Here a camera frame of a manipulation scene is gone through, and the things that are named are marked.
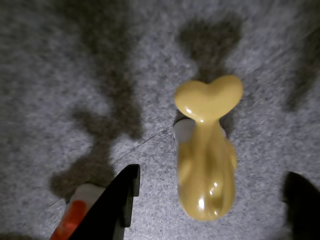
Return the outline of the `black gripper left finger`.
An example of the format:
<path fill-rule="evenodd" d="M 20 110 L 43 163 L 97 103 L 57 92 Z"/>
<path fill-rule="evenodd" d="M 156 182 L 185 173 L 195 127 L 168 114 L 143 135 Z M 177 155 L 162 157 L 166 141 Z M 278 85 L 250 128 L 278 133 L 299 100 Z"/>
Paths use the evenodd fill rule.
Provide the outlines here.
<path fill-rule="evenodd" d="M 70 240 L 123 240 L 131 226 L 134 197 L 140 192 L 139 164 L 127 165 L 104 190 Z"/>

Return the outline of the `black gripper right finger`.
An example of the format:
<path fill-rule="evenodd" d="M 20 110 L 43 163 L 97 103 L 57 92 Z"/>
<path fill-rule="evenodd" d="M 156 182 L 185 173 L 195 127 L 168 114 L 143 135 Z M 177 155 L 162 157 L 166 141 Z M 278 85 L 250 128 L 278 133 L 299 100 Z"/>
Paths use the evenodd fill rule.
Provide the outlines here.
<path fill-rule="evenodd" d="M 286 221 L 293 240 L 320 238 L 320 190 L 302 175 L 289 171 L 282 188 Z"/>

